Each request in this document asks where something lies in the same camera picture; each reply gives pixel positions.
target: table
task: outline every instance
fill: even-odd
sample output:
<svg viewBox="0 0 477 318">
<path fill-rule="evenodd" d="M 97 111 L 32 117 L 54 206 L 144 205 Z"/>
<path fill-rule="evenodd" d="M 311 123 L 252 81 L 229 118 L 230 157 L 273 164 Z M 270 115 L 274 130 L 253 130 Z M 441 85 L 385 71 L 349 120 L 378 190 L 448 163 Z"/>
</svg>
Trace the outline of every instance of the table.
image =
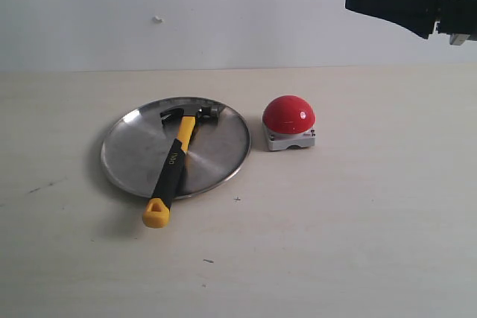
<svg viewBox="0 0 477 318">
<path fill-rule="evenodd" d="M 317 145 L 267 152 L 262 111 L 288 94 Z M 98 154 L 173 96 L 238 110 L 253 148 L 148 229 Z M 477 314 L 477 64 L 1 74 L 0 113 L 2 317 Z"/>
</svg>

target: metal plate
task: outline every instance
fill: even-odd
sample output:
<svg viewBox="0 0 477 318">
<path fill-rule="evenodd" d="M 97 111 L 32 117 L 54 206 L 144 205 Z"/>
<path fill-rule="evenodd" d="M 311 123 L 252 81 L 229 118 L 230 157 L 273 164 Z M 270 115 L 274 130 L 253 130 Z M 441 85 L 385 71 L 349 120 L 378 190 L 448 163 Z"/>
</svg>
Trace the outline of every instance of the metal plate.
<svg viewBox="0 0 477 318">
<path fill-rule="evenodd" d="M 162 125 L 160 113 L 181 104 L 219 105 L 218 120 L 196 125 L 176 199 L 208 191 L 233 177 L 250 152 L 245 120 L 232 108 L 206 98 L 168 98 L 126 114 L 107 134 L 101 164 L 109 180 L 140 197 L 150 197 L 179 130 L 180 118 Z"/>
</svg>

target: claw hammer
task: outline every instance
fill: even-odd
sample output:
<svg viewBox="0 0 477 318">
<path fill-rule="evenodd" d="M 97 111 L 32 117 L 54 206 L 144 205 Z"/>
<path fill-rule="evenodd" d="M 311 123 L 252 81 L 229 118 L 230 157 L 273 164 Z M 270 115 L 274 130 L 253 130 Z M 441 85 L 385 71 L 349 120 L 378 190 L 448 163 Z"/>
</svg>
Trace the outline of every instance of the claw hammer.
<svg viewBox="0 0 477 318">
<path fill-rule="evenodd" d="M 185 104 L 172 107 L 160 115 L 162 125 L 173 118 L 182 119 L 179 132 L 164 161 L 151 199 L 142 214 L 144 224 L 155 229 L 164 227 L 169 222 L 172 200 L 177 193 L 177 187 L 186 163 L 189 142 L 196 123 L 210 118 L 218 118 L 219 108 L 218 105 Z"/>
</svg>

